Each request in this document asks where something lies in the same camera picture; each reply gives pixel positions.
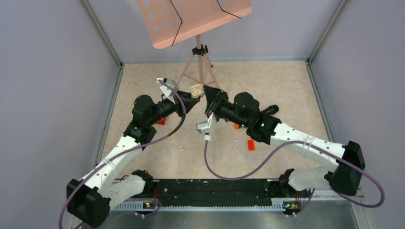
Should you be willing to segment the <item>beige charging case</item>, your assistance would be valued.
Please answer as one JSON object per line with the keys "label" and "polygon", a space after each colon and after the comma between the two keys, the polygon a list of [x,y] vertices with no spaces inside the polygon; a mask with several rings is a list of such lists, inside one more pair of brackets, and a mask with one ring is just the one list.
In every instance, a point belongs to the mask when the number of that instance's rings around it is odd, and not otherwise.
{"label": "beige charging case", "polygon": [[195,84],[190,87],[190,93],[192,98],[201,98],[204,96],[204,89],[202,84]]}

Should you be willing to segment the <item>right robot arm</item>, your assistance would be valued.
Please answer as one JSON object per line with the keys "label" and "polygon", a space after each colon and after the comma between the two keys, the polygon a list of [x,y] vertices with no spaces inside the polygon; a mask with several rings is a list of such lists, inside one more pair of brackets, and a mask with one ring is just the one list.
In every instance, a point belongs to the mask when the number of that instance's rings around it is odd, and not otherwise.
{"label": "right robot arm", "polygon": [[280,176],[280,191],[287,197],[309,188],[331,188],[340,194],[355,196],[362,173],[345,162],[365,169],[361,146],[349,141],[334,143],[301,132],[273,115],[278,106],[259,109],[259,101],[250,93],[242,92],[229,102],[227,92],[204,85],[207,106],[204,113],[215,121],[223,119],[246,129],[246,134],[259,143],[284,147],[321,167],[308,170],[289,169]]}

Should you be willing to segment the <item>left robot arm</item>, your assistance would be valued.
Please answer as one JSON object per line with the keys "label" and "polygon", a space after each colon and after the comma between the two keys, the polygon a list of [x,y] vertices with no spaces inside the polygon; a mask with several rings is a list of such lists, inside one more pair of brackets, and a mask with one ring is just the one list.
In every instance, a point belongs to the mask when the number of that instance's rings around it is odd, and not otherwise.
{"label": "left robot arm", "polygon": [[116,146],[87,175],[80,180],[72,179],[67,184],[64,209],[83,223],[97,228],[105,222],[111,210],[126,199],[137,194],[150,196],[153,184],[147,181],[145,172],[130,175],[118,183],[114,183],[114,180],[135,156],[155,143],[153,137],[157,131],[154,124],[177,113],[181,118],[178,126],[157,141],[168,138],[179,130],[186,114],[203,96],[203,91],[177,91],[157,103],[145,94],[137,97],[132,110],[133,119]]}

